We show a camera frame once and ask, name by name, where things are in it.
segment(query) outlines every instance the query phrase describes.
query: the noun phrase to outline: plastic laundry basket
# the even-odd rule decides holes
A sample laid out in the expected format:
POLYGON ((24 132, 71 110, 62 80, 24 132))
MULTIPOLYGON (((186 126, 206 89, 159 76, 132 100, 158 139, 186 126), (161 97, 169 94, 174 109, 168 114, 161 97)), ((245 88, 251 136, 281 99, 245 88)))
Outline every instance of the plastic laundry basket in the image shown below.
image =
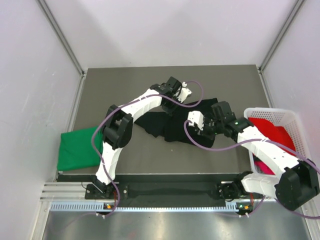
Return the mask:
MULTIPOLYGON (((247 108, 243 114, 245 118, 266 119, 277 127, 284 127, 293 141, 295 150, 304 157, 310 158, 310 152, 303 135, 302 125, 293 111, 278 108, 252 107, 247 108)), ((255 165, 253 154, 250 151, 249 156, 252 171, 263 174, 261 169, 255 165)))

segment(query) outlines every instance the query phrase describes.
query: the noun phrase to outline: metal floor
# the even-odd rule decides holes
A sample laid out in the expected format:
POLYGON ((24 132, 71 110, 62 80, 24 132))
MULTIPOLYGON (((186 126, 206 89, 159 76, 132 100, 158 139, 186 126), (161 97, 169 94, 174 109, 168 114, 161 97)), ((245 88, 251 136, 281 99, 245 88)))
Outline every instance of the metal floor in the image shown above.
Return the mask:
MULTIPOLYGON (((204 88, 204 98, 218 98, 230 103, 236 116, 243 116, 249 107, 268 107, 268 102, 255 65, 230 66, 166 66, 90 68, 84 83, 74 129, 99 125, 109 106, 121 105, 143 94, 156 83, 170 76, 182 81, 197 80, 204 88)), ((197 101, 200 89, 190 84, 197 101)), ((231 139, 217 136, 214 148, 234 144, 231 139)), ((123 149, 116 172, 136 173, 239 173, 250 170, 248 151, 242 147, 223 152, 208 152, 180 142, 154 138, 139 126, 133 127, 132 139, 123 149)), ((96 167, 64 174, 95 174, 96 167)))
POLYGON ((303 218, 264 202, 249 218, 209 212, 118 212, 110 218, 51 212, 43 240, 310 240, 303 218))

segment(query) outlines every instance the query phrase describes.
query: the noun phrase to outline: red cloth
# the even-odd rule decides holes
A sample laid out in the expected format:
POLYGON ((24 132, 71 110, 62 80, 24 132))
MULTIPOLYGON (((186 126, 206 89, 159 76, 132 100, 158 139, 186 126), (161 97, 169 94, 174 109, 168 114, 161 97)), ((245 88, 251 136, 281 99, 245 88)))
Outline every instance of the red cloth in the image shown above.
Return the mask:
MULTIPOLYGON (((249 117, 248 119, 259 129, 259 131, 264 136, 266 136, 270 140, 280 143, 290 148, 291 150, 296 150, 294 142, 283 126, 274 126, 272 122, 262 118, 249 117)), ((262 172, 264 172, 265 174, 274 175, 272 170, 264 162, 255 161, 254 164, 260 167, 262 172)))

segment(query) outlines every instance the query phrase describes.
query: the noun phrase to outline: white wall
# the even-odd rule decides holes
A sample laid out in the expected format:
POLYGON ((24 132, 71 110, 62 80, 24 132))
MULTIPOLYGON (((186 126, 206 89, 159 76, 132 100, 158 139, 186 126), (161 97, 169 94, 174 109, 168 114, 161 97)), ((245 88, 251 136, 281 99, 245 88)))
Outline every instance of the white wall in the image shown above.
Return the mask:
POLYGON ((80 76, 35 0, 0 8, 0 239, 23 240, 80 76))
POLYGON ((46 0, 82 68, 259 65, 294 0, 46 0))
MULTIPOLYGON (((298 113, 320 166, 320 1, 307 0, 265 70, 276 107, 298 113)), ((320 213, 320 198, 316 199, 320 213)))

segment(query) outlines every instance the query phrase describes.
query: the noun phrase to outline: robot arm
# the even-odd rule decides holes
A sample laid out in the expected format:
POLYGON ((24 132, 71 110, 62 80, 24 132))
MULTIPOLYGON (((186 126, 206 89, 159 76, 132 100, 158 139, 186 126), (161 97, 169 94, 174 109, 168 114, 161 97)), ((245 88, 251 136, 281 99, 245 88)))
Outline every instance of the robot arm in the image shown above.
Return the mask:
MULTIPOLYGON (((214 104, 212 110, 210 126, 214 134, 224 134, 237 143, 261 139, 244 143, 242 146, 263 161, 275 174, 241 173, 228 187, 221 184, 220 192, 224 196, 237 198, 248 193, 259 193, 278 199, 283 206, 293 211, 319 194, 318 175, 309 164, 280 147, 265 142, 268 138, 246 118, 236 118, 227 102, 214 104)), ((190 112, 188 120, 189 126, 198 129, 198 134, 202 135, 204 116, 201 112, 190 112)))
MULTIPOLYGON (((175 101, 183 103, 187 97, 191 95, 191 93, 192 92, 187 88, 187 84, 185 82, 181 83, 174 77, 170 77, 166 83, 162 83, 161 85, 152 85, 144 94, 134 100, 142 99, 150 95, 159 96, 151 96, 143 101, 137 101, 136 103, 127 105, 114 114, 105 123, 105 125, 102 127, 102 157, 104 159, 104 166, 112 180, 115 179, 119 155, 122 149, 129 143, 131 139, 133 123, 135 120, 151 109, 159 106, 162 106, 167 113, 172 113, 177 105, 166 98, 163 98, 162 96, 167 96, 175 101)), ((117 106, 112 105, 109 108, 107 115, 117 108, 117 106)), ((93 182, 94 186, 101 193, 106 191, 107 185, 111 182, 105 174, 104 166, 101 162, 99 169, 95 174, 96 179, 93 182)))

